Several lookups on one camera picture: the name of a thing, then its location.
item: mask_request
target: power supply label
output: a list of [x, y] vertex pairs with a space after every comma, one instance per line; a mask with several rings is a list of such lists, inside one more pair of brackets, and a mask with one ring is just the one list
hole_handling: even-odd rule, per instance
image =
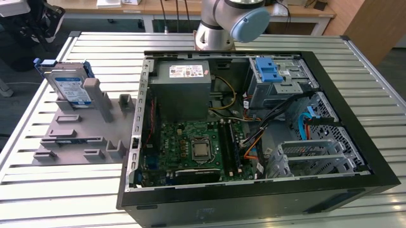
[[64, 94], [66, 99], [74, 105], [90, 105], [91, 99], [87, 91], [82, 87], [79, 77], [56, 77], [56, 85]]
[[170, 67], [170, 77], [203, 77], [202, 65], [182, 65]]

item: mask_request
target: desk leg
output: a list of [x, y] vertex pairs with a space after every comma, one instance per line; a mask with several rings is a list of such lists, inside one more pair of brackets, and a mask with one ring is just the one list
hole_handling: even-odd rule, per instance
[[6, 85], [2, 79], [0, 79], [0, 95], [3, 95], [4, 97], [11, 97], [14, 95], [12, 89]]
[[146, 32], [154, 33], [154, 25], [153, 25], [154, 16], [143, 15], [142, 20], [145, 21]]
[[330, 18], [324, 18], [324, 17], [318, 18], [318, 23], [315, 25], [315, 28], [311, 31], [313, 36], [324, 35], [329, 22], [330, 22]]

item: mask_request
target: metal slatted table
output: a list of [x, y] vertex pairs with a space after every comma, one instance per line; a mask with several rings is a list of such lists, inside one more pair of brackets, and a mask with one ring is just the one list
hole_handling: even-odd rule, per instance
[[[193, 47], [191, 34], [83, 32], [68, 38], [58, 60], [87, 59], [102, 90], [118, 98], [123, 92], [137, 96], [145, 50]], [[265, 35], [251, 43], [237, 43], [237, 49], [314, 51], [404, 184], [330, 213], [217, 225], [406, 227], [406, 104], [353, 43], [340, 37]], [[0, 154], [0, 227], [139, 227], [126, 212], [115, 209], [122, 164], [31, 165], [58, 109], [55, 100], [44, 81]]]

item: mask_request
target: green motherboard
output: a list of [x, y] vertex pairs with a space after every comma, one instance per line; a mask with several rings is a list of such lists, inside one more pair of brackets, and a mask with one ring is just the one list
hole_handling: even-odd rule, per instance
[[[222, 151], [225, 145], [222, 145], [223, 137], [221, 136], [222, 132], [219, 132], [221, 124], [221, 122], [162, 124], [159, 154], [147, 157], [147, 164], [153, 164], [150, 166], [153, 170], [150, 170], [149, 185], [171, 185], [169, 176], [171, 172], [187, 169], [219, 170], [221, 178], [218, 182], [251, 180], [254, 178], [251, 163], [241, 161], [241, 158], [230, 156]], [[242, 124], [239, 121], [234, 121], [227, 125], [233, 128], [233, 138], [238, 143], [243, 139]], [[235, 162], [238, 172], [227, 171], [225, 161]], [[154, 172], [154, 169], [169, 172]]]

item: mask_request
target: label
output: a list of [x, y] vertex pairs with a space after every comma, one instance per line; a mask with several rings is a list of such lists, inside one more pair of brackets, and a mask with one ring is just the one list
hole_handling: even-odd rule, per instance
[[279, 71], [279, 73], [281, 73], [282, 75], [291, 75], [291, 73], [290, 73], [289, 70], [282, 70], [282, 71]]
[[270, 155], [271, 153], [273, 153], [273, 149], [267, 147], [267, 149], [266, 149], [266, 151], [265, 151], [265, 154], [266, 154], [266, 155]]
[[249, 101], [243, 101], [243, 108], [246, 108], [246, 109], [250, 108], [250, 102]]
[[141, 13], [139, 10], [123, 10], [123, 13]]
[[87, 91], [82, 88], [79, 77], [56, 77], [56, 85], [66, 99], [75, 105], [90, 105], [91, 99]]
[[70, 140], [59, 140], [58, 143], [72, 143]]
[[203, 77], [202, 65], [183, 65], [170, 67], [170, 77]]
[[265, 173], [265, 167], [262, 166], [262, 164], [257, 164], [257, 170], [261, 172], [261, 173]]

